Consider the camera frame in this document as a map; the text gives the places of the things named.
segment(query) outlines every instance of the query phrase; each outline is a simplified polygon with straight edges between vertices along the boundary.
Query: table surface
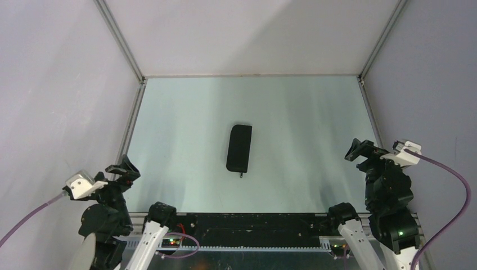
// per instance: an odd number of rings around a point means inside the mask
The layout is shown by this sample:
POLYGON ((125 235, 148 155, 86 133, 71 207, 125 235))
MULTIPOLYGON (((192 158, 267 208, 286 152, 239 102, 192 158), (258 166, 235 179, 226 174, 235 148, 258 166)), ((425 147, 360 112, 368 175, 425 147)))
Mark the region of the table surface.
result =
POLYGON ((354 76, 149 79, 128 150, 130 212, 365 212, 365 175, 344 156, 375 140, 354 76), (226 169, 230 131, 253 126, 249 170, 226 169))

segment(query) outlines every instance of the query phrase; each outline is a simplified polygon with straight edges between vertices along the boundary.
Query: enclosure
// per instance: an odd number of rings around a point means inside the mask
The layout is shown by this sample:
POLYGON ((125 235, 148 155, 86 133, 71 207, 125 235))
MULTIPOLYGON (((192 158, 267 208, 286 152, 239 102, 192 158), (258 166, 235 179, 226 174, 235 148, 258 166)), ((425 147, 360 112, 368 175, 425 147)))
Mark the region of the enclosure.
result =
MULTIPOLYGON (((344 160, 353 138, 386 149, 418 142, 475 187, 472 1, 2 6, 1 235, 72 174, 104 171, 122 154, 142 175, 124 194, 141 218, 156 201, 182 213, 317 215, 345 201, 366 215, 365 175, 344 160), (226 169, 235 124, 253 127, 243 178, 226 169)), ((425 241, 465 193, 429 164, 406 173, 425 241)), ((66 269, 90 204, 63 199, 32 217, 0 249, 2 269, 66 269)), ((474 206, 431 247, 423 269, 473 268, 474 206)), ((150 269, 193 265, 343 269, 317 250, 207 246, 182 262, 155 258, 150 269)), ((359 269, 353 258, 348 268, 359 269)))

